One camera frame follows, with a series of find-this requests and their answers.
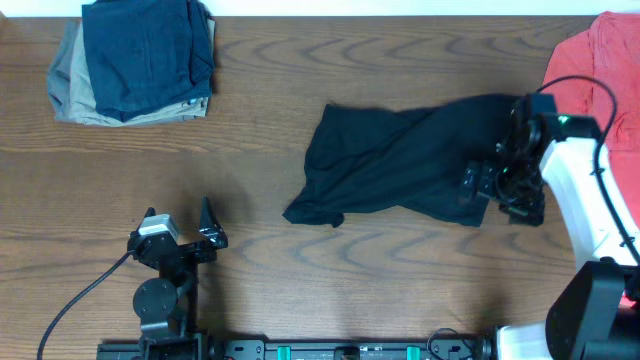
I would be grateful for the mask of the black t-shirt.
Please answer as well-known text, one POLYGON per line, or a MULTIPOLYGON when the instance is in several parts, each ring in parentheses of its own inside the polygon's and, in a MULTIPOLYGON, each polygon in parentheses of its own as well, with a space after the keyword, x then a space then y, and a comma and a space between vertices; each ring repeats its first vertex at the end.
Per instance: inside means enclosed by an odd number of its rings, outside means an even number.
POLYGON ((516 100, 489 94, 403 111, 326 105, 306 151, 305 185, 284 218, 338 227, 348 213, 401 206, 480 226, 488 201, 460 201, 465 171, 495 156, 516 100))

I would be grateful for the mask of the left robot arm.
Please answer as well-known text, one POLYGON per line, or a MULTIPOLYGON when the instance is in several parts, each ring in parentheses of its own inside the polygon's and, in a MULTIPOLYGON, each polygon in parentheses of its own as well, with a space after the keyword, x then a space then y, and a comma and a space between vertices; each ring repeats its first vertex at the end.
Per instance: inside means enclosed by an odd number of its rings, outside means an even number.
POLYGON ((140 319, 143 359, 208 359, 209 336, 197 329, 198 266, 216 260, 228 237, 208 198, 202 199, 199 233, 203 239, 180 245, 171 216, 147 210, 130 235, 127 251, 134 260, 158 272, 133 296, 140 319))

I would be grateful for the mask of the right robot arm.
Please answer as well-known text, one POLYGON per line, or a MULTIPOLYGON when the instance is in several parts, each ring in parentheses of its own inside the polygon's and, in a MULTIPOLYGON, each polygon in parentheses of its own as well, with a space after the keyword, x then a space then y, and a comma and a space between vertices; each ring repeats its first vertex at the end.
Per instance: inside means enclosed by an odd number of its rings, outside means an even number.
POLYGON ((476 346, 476 358, 638 358, 639 228, 613 177, 603 133, 592 117, 558 113, 550 94, 526 95, 510 119, 496 159, 469 163, 461 197, 494 201, 512 219, 537 224, 549 187, 577 272, 544 321, 497 328, 476 346))

